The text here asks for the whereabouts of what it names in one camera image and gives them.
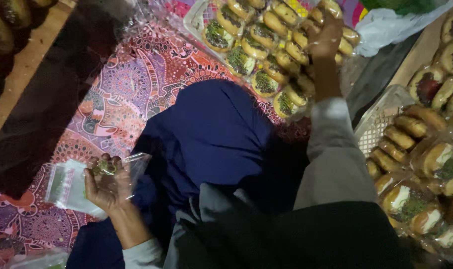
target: wooden board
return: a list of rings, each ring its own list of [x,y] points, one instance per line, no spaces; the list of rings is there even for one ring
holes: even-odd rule
[[[415,45],[406,56],[396,74],[392,77],[389,86],[399,84],[406,87],[414,73],[422,66],[430,65],[434,55],[441,44],[442,24],[448,13],[443,14],[433,23],[429,24]]]
[[[14,67],[0,97],[0,130],[74,7],[72,0],[52,6],[43,24],[31,31],[27,45],[14,56]]]

